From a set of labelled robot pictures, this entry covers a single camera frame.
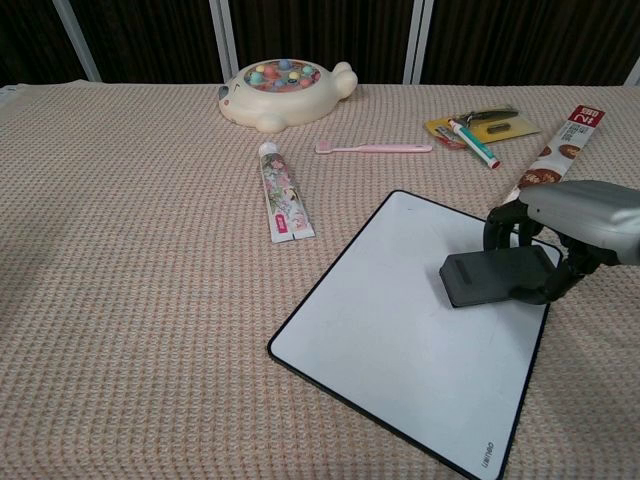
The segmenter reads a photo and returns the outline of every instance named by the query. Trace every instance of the dark curtain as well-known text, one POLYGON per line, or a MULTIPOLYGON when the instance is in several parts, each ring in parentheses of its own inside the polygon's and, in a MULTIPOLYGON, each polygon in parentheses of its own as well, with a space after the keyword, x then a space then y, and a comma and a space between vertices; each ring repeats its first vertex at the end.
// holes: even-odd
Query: dark curtain
POLYGON ((436 0, 421 81, 620 85, 639 56, 638 0, 436 0))
POLYGON ((270 58, 331 70, 349 62, 361 83, 402 83, 413 0, 230 0, 240 68, 270 58))
POLYGON ((0 86, 86 78, 51 0, 0 1, 0 86))
POLYGON ((104 82, 222 82, 208 0, 71 5, 104 82))

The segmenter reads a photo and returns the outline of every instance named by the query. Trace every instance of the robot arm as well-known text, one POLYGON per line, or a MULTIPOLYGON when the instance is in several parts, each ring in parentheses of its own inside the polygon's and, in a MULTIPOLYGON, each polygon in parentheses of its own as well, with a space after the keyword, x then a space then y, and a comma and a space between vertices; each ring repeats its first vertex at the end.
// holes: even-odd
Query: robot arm
POLYGON ((521 246, 546 226, 568 250, 543 285, 510 292, 526 303, 557 300, 601 264, 640 265, 640 191, 591 180, 527 187, 489 213, 484 249, 509 248, 516 225, 521 246))

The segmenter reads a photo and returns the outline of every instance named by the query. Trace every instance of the toothpaste tube cap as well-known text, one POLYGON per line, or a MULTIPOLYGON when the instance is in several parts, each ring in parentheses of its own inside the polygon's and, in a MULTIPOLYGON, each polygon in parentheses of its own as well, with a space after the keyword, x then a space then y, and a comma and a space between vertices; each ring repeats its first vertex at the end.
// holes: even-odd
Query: toothpaste tube cap
POLYGON ((270 153, 278 153, 278 145, 273 142, 264 142, 260 145, 260 148, 258 148, 258 155, 260 155, 260 157, 264 157, 270 153))

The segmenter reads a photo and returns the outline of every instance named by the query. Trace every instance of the cream toy base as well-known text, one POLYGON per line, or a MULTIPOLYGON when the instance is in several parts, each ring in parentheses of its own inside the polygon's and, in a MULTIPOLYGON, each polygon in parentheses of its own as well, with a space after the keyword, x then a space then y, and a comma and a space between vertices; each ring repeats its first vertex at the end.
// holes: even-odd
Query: cream toy base
POLYGON ((218 105, 234 123, 276 133, 324 117, 357 84, 347 62, 329 72, 301 60, 267 60, 243 68, 220 87, 218 105))

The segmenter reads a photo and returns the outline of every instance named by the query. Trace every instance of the whiteboard black border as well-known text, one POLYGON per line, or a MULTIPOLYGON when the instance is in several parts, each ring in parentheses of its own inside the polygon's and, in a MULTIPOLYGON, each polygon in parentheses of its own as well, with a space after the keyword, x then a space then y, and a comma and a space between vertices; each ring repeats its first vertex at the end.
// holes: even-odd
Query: whiteboard black border
MULTIPOLYGON (((470 215, 466 212, 463 212, 461 210, 457 210, 455 208, 451 208, 448 207, 446 205, 443 205, 441 203, 435 202, 433 200, 429 200, 428 198, 425 197, 421 197, 420 195, 416 195, 415 193, 411 193, 408 192, 406 190, 402 190, 402 189, 396 189, 393 190, 391 193, 389 193, 389 195, 387 195, 387 197, 383 200, 383 202, 378 206, 378 208, 375 209, 375 211, 371 214, 371 216, 367 219, 367 221, 365 222, 365 224, 362 226, 362 228, 358 231, 358 233, 356 233, 356 235, 351 239, 351 241, 347 244, 347 246, 342 250, 342 252, 340 252, 340 254, 338 255, 338 257, 333 261, 333 263, 329 266, 329 268, 322 274, 322 277, 320 277, 320 280, 318 280, 315 285, 311 288, 311 290, 309 290, 309 292, 304 296, 304 298, 302 299, 302 301, 298 304, 298 306, 295 308, 295 310, 291 313, 291 315, 289 315, 289 317, 285 320, 285 322, 280 326, 280 328, 278 328, 278 330, 276 331, 276 333, 273 335, 273 337, 271 337, 271 340, 269 340, 269 343, 267 344, 267 352, 269 353, 269 356, 277 363, 279 363, 280 365, 286 367, 287 369, 291 370, 293 373, 295 373, 296 375, 302 377, 304 380, 308 381, 309 383, 315 385, 316 387, 318 387, 320 390, 322 390, 325 393, 328 393, 329 395, 331 395, 332 397, 334 397, 335 399, 341 401, 342 403, 344 403, 345 405, 347 405, 348 407, 353 408, 355 411, 357 411, 358 413, 360 413, 361 415, 364 415, 365 417, 367 417, 370 420, 373 420, 375 423, 377 423, 378 425, 380 425, 381 427, 385 428, 386 430, 390 431, 391 433, 393 433, 394 435, 402 438, 403 440, 405 440, 406 442, 410 443, 411 445, 413 445, 414 447, 418 448, 419 450, 422 450, 423 452, 431 455, 432 457, 434 457, 436 460, 442 462, 443 464, 447 465, 449 468, 451 468, 452 470, 464 475, 467 478, 470 479, 474 479, 474 480, 480 480, 478 477, 476 477, 475 475, 473 475, 472 473, 468 472, 467 470, 461 468, 460 466, 456 465, 455 463, 451 462, 450 460, 446 459, 445 457, 443 457, 442 455, 439 455, 438 453, 436 453, 435 451, 431 450, 429 447, 427 447, 426 445, 418 442, 417 440, 411 438, 410 436, 408 436, 407 434, 401 432, 400 430, 398 430, 397 428, 395 428, 394 426, 388 424, 387 422, 381 420, 380 418, 376 417, 374 414, 370 413, 369 411, 365 410, 364 408, 360 407, 359 405, 357 405, 356 403, 352 402, 351 400, 343 397, 342 395, 340 395, 339 393, 337 393, 336 391, 326 387, 325 385, 317 382, 316 380, 314 380, 312 377, 306 375, 305 373, 303 373, 302 371, 298 370, 296 367, 294 367, 293 365, 285 362, 284 360, 278 358, 272 351, 271 347, 273 345, 273 342, 275 341, 275 339, 278 337, 278 335, 280 335, 280 333, 287 327, 287 325, 289 324, 289 322, 293 319, 293 317, 296 316, 296 313, 298 313, 298 310, 300 310, 300 308, 302 307, 302 305, 304 305, 304 303, 307 301, 307 299, 313 294, 313 292, 315 291, 315 289, 324 281, 325 277, 329 274, 329 272, 333 269, 333 267, 335 267, 338 262, 340 261, 340 259, 342 258, 342 256, 349 250, 349 248, 351 247, 351 245, 353 245, 353 243, 356 241, 356 239, 360 236, 360 234, 362 232, 364 232, 364 230, 367 228, 367 226, 369 225, 369 223, 375 218, 375 216, 378 214, 378 212, 380 211, 380 209, 382 209, 382 207, 384 207, 384 205, 389 201, 389 199, 395 195, 396 193, 404 193, 407 195, 410 195, 412 197, 415 198, 419 198, 420 200, 424 200, 426 202, 432 203, 434 205, 438 205, 439 207, 443 207, 446 208, 448 210, 452 210, 456 213, 460 213, 462 215, 465 215, 467 217, 479 220, 481 222, 485 222, 485 220, 483 220, 482 218, 476 217, 474 215, 470 215)), ((559 258, 558 258, 558 264, 560 262, 562 262, 562 252, 560 251, 560 249, 558 249, 556 246, 554 245, 550 245, 546 242, 543 242, 541 240, 536 240, 538 243, 541 243, 543 245, 546 245, 547 247, 553 248, 554 250, 556 250, 559 254, 559 258)), ((505 453, 504 453, 504 457, 502 460, 502 465, 500 466, 500 472, 498 473, 498 476, 496 477, 496 479, 502 479, 505 473, 505 469, 507 467, 507 461, 509 459, 509 454, 511 452, 511 446, 513 444, 513 439, 515 437, 515 433, 516 433, 516 427, 518 426, 518 422, 520 421, 520 413, 522 412, 522 407, 524 405, 524 398, 526 396, 527 393, 527 389, 529 388, 529 381, 531 380, 531 375, 533 373, 533 367, 536 363, 536 358, 538 357, 538 349, 540 347, 540 341, 542 340, 542 334, 544 333, 544 327, 547 323, 547 315, 549 313, 549 307, 551 306, 551 304, 547 304, 547 306, 544 309, 544 314, 542 316, 542 322, 540 324, 540 331, 538 332, 538 338, 536 339, 536 345, 533 349, 533 355, 531 356, 531 363, 529 364, 529 369, 527 371, 527 377, 525 379, 524 382, 524 387, 522 388, 522 393, 520 395, 520 401, 518 402, 518 408, 516 410, 516 415, 514 417, 513 420, 513 426, 511 427, 511 433, 509 435, 509 441, 507 442, 507 447, 505 449, 505 453)))

